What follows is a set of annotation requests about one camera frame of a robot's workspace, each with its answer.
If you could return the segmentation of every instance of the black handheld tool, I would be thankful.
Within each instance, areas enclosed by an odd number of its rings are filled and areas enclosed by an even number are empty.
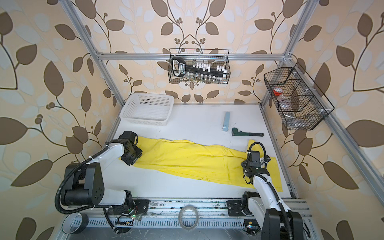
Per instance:
[[[236,127],[232,128],[232,136],[257,136],[264,137],[262,132],[242,132],[239,131]]]

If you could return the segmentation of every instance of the tool handle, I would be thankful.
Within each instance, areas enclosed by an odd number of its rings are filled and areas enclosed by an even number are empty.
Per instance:
[[[258,132],[258,133],[250,132],[249,136],[264,137],[264,134],[262,132]]]

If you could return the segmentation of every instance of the wallpaper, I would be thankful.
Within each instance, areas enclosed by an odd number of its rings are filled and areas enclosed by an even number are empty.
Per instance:
[[[384,2],[321,1],[294,50],[336,116],[384,174]]]
[[[383,174],[384,2],[320,0],[293,54]],[[383,239],[384,209],[324,122],[287,131],[266,107],[300,198],[325,240]]]
[[[101,149],[120,106],[54,0],[0,1],[2,239],[48,239],[65,167]]]
[[[174,96],[175,103],[258,103],[266,92],[264,73],[276,68],[273,61],[230,61],[228,84],[205,84],[168,78],[166,61],[115,61],[107,64],[115,84],[126,100],[133,93]]]
[[[99,52],[283,53],[304,0],[72,0]]]

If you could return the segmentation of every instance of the white table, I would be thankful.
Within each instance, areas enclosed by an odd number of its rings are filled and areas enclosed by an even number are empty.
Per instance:
[[[230,112],[228,132],[223,132],[225,112]],[[263,132],[264,137],[232,136],[233,127],[244,132]],[[276,156],[262,113],[258,105],[174,105],[167,126],[131,124],[121,120],[115,133],[117,139],[124,131],[153,139],[190,140],[202,145],[222,145],[245,152],[248,140],[260,141],[269,156]],[[281,171],[282,198],[291,198]],[[178,177],[152,169],[128,166],[114,160],[105,170],[106,187],[130,190],[133,197],[153,198],[239,198],[245,191],[256,191],[234,185],[217,184]]]

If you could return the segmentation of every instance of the yellow pants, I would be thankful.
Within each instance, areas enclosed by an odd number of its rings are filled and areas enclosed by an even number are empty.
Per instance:
[[[248,148],[253,143],[249,140]],[[139,137],[137,146],[143,155],[133,165],[144,169],[154,169],[179,177],[215,182],[220,184],[250,187],[243,179],[243,162],[247,154],[220,145],[204,146],[188,140],[149,139]],[[252,147],[263,157],[259,145]],[[267,165],[272,182],[278,192],[282,192],[280,172],[275,157]]]

